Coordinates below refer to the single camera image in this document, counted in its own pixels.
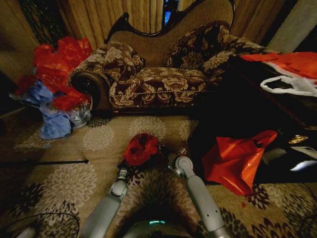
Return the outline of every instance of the blue led light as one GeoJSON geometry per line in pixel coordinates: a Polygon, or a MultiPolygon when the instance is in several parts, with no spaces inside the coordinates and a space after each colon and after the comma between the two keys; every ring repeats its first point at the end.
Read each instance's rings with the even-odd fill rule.
{"type": "Polygon", "coordinates": [[[165,224],[165,221],[150,221],[149,225],[165,224]]]}
{"type": "Polygon", "coordinates": [[[167,11],[167,12],[165,13],[165,25],[167,24],[167,22],[168,22],[168,20],[169,20],[170,14],[171,14],[170,11],[167,11]]]}

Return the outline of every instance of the sofa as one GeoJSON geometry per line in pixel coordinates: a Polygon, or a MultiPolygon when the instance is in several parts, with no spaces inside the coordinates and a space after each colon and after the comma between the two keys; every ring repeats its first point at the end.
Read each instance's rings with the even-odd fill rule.
{"type": "Polygon", "coordinates": [[[233,19],[232,1],[198,0],[174,10],[161,31],[147,34],[135,30],[125,13],[69,83],[92,97],[94,111],[192,111],[213,96],[229,58],[268,52],[230,35],[233,19]]]}

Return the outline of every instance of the white object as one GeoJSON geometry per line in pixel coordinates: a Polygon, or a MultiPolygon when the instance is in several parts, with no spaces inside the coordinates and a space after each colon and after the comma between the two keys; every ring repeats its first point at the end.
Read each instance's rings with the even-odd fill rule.
{"type": "Polygon", "coordinates": [[[33,237],[35,237],[35,230],[32,227],[28,227],[16,238],[33,238],[33,237]]]}
{"type": "Polygon", "coordinates": [[[267,92],[270,93],[277,93],[277,94],[283,94],[283,93],[289,93],[289,94],[295,94],[295,95],[302,95],[302,96],[312,96],[317,97],[317,89],[315,88],[315,84],[312,80],[306,79],[306,78],[293,78],[288,76],[277,76],[274,78],[268,78],[264,80],[260,86],[267,92]],[[281,80],[284,83],[291,84],[293,88],[270,88],[266,84],[270,82],[274,82],[277,80],[281,80]]]}
{"type": "Polygon", "coordinates": [[[302,152],[316,160],[306,160],[306,161],[300,162],[294,168],[290,169],[290,171],[300,171],[306,167],[317,164],[317,151],[314,148],[309,146],[292,146],[291,148],[298,152],[302,152]]]}

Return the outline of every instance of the floral patterned rug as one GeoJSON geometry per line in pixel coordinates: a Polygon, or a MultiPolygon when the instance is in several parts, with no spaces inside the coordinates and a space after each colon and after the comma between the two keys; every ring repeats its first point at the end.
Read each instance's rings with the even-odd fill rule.
{"type": "MultiPolygon", "coordinates": [[[[135,134],[150,133],[178,149],[186,146],[198,122],[186,116],[92,118],[58,140],[39,137],[42,119],[36,109],[18,110],[0,123],[0,237],[16,237],[32,226],[37,237],[75,238],[115,181],[135,134]],[[89,162],[4,164],[22,160],[89,162]]],[[[207,188],[236,237],[317,237],[317,183],[254,184],[250,196],[236,196],[221,185],[207,188]]],[[[120,237],[150,213],[177,217],[193,237],[206,237],[183,180],[162,165],[134,171],[106,237],[120,237]]]]}

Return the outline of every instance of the orange plastic bag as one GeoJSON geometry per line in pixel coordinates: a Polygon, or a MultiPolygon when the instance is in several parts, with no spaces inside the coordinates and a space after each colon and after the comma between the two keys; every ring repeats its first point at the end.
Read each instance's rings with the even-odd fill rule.
{"type": "Polygon", "coordinates": [[[241,58],[248,61],[271,62],[302,77],[317,79],[317,53],[315,52],[296,52],[282,55],[277,53],[244,55],[241,58]]]}
{"type": "Polygon", "coordinates": [[[216,145],[203,156],[205,179],[237,195],[251,194],[264,149],[276,136],[275,131],[266,130],[249,139],[216,137],[216,145]]]}

